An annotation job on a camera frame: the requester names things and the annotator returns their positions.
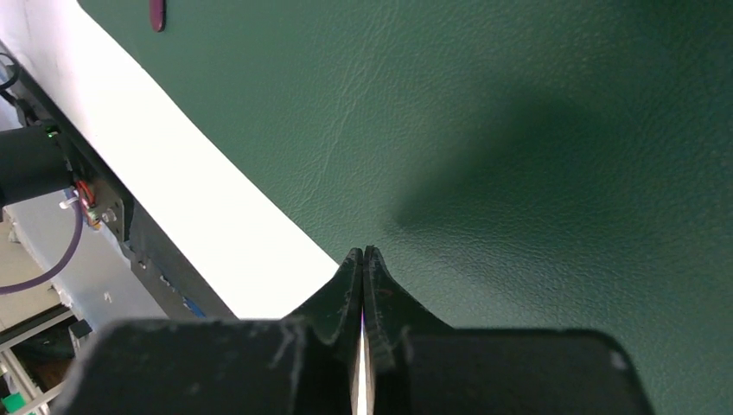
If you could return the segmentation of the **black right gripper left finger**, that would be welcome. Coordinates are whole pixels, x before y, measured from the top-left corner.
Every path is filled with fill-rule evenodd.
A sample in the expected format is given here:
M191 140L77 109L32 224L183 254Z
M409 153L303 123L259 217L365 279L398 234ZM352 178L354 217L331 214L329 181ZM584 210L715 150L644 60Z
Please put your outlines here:
M70 368L55 414L353 414L363 252L287 316L125 320Z

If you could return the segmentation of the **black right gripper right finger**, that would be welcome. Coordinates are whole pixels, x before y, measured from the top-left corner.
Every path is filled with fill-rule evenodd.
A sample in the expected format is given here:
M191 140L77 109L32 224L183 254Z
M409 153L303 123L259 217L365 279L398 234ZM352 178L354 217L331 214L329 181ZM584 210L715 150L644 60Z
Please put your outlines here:
M372 414L650 414L633 362L590 329L454 328L363 259Z

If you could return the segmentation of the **green placemat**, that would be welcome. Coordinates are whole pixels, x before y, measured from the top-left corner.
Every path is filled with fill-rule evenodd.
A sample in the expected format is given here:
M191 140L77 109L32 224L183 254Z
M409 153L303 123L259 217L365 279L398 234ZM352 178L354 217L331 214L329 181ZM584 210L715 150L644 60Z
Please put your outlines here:
M732 411L729 1L82 8L334 259L462 326L581 327Z

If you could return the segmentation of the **purple metallic fork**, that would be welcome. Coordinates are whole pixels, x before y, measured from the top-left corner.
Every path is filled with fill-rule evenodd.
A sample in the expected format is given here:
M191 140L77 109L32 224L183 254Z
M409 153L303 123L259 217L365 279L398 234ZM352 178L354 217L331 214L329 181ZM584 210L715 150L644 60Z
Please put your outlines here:
M149 0L150 26L155 33L163 32L166 25L166 0Z

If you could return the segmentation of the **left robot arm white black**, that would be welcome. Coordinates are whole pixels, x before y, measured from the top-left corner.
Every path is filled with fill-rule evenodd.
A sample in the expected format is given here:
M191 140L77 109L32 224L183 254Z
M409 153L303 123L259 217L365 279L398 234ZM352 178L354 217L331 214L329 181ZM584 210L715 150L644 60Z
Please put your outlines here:
M1 132L1 206L68 188L72 175L56 138L44 126Z

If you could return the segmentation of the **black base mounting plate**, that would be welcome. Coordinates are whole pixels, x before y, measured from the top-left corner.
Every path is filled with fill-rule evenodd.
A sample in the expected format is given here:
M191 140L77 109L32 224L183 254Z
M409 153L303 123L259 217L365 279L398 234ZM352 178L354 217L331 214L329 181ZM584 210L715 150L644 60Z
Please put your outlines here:
M1 100L9 104L19 127L44 126L56 138L80 197L84 224L103 225L111 233L131 271L174 318L233 319L234 313L190 264L98 152L62 110L8 52L1 53Z

